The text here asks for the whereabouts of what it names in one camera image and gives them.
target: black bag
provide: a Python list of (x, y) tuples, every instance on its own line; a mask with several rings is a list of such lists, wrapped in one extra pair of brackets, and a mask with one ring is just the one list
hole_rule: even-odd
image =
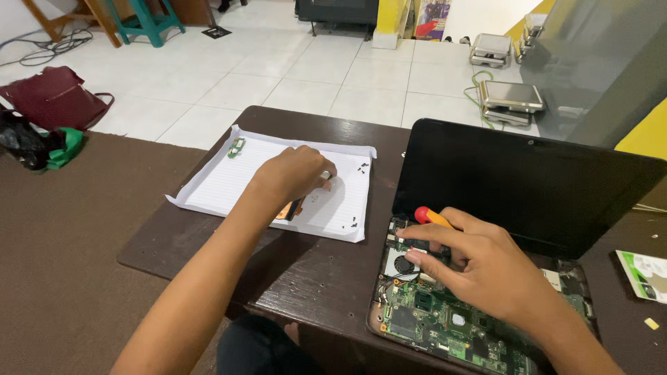
[(0, 145), (30, 170), (44, 169), (49, 152), (66, 148), (61, 131), (52, 131), (42, 137), (25, 117), (17, 116), (12, 109), (0, 111)]

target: laptop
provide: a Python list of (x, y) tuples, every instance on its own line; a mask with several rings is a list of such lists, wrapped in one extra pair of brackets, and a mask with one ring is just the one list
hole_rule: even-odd
[[(485, 374), (553, 372), (523, 333), (471, 305), (407, 261), (429, 243), (396, 230), (415, 211), (447, 206), (505, 228), (599, 338), (577, 259), (667, 173), (667, 162), (631, 153), (433, 119), (413, 128), (368, 314), (388, 340)], [(432, 254), (449, 264), (450, 250)]]

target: dark brown table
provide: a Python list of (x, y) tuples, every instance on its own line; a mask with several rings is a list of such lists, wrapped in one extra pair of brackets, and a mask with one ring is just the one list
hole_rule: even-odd
[[(248, 107), (235, 122), (242, 129), (304, 141), (372, 145), (378, 151), (370, 172), (366, 239), (356, 244), (269, 228), (255, 249), (233, 296), (233, 303), (318, 327), (334, 335), (381, 348), (403, 358), (456, 374), (470, 372), (374, 336), (366, 314), (380, 268), (382, 244), (410, 131), (264, 107)], [(229, 131), (201, 160), (185, 184), (217, 153)], [(663, 181), (643, 201), (667, 206)], [(118, 262), (172, 279), (210, 237), (223, 218), (183, 210), (166, 202), (135, 234)], [(667, 306), (630, 295), (614, 263), (616, 249), (666, 257), (664, 217), (628, 213), (581, 259), (588, 277), (602, 341), (628, 373), (667, 368), (667, 339), (644, 319), (667, 324)]]

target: yellow sticker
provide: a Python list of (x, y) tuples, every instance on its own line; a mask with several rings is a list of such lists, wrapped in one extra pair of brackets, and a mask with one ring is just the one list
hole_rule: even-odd
[(656, 323), (655, 320), (651, 318), (647, 318), (646, 320), (644, 320), (644, 323), (646, 323), (647, 326), (651, 327), (652, 330), (657, 330), (658, 327), (660, 327), (658, 323)]

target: laptop motherboard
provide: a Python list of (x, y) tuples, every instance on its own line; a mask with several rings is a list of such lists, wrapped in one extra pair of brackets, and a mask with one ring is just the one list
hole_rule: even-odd
[[(531, 375), (549, 368), (546, 357), (526, 335), (458, 300), (404, 258), (408, 250), (429, 250), (427, 241), (397, 237), (397, 229), (414, 224), (401, 216), (393, 217), (389, 224), (369, 328), (387, 339), (487, 374)], [(447, 247), (430, 254), (449, 264)], [(583, 274), (565, 263), (557, 268), (542, 271), (595, 332)]]

